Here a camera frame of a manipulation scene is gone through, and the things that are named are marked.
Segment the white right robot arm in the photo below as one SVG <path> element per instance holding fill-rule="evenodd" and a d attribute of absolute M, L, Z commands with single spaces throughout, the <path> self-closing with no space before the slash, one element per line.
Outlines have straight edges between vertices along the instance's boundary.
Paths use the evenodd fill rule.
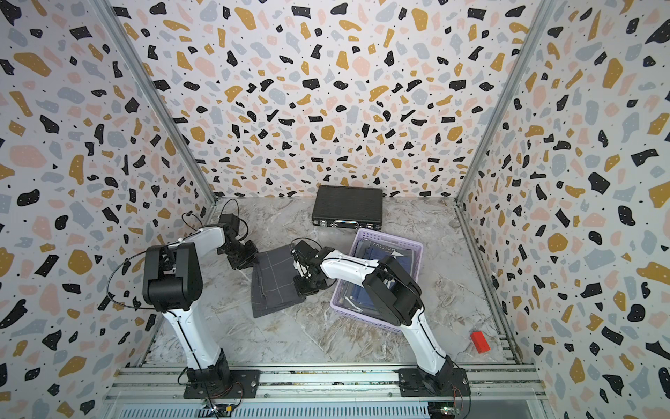
<path fill-rule="evenodd" d="M 330 279 L 364 288 L 383 321 L 399 328 L 408 341 L 424 389 L 437 395 L 461 382 L 455 364 L 427 323 L 420 286 L 395 258 L 355 258 L 331 247 L 317 250 L 303 240 L 294 245 L 291 255 L 300 294 L 324 291 Z"/>

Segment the navy blue checked pillowcase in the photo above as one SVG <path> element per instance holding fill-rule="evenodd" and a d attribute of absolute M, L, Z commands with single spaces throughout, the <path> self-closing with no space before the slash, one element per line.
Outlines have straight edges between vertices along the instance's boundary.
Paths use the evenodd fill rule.
<path fill-rule="evenodd" d="M 382 259 L 391 256 L 398 261 L 405 271 L 410 274 L 414 273 L 415 252 L 410 249 L 363 240 L 357 244 L 354 256 L 364 259 Z M 379 311 L 373 305 L 373 301 L 363 286 L 346 283 L 342 306 L 357 314 L 380 319 Z"/>

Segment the grey checked pillowcase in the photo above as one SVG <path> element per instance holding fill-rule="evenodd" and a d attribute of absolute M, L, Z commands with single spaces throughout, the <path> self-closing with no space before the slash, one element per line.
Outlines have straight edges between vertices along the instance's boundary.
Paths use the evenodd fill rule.
<path fill-rule="evenodd" d="M 251 278 L 251 309 L 254 319 L 274 314 L 305 301 L 294 283 L 291 246 L 258 253 Z"/>

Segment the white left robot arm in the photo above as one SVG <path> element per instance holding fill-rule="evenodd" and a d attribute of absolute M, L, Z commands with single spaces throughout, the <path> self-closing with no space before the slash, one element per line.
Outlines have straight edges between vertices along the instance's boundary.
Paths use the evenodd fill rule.
<path fill-rule="evenodd" d="M 174 244 L 151 246 L 145 253 L 142 296 L 174 329 L 186 354 L 188 386 L 196 392 L 220 395 L 233 383 L 223 349 L 198 307 L 203 292 L 199 258 L 215 251 L 226 256 L 234 269 L 253 266 L 258 249 L 239 234 L 245 224 L 239 216 L 222 214 L 217 223 Z"/>

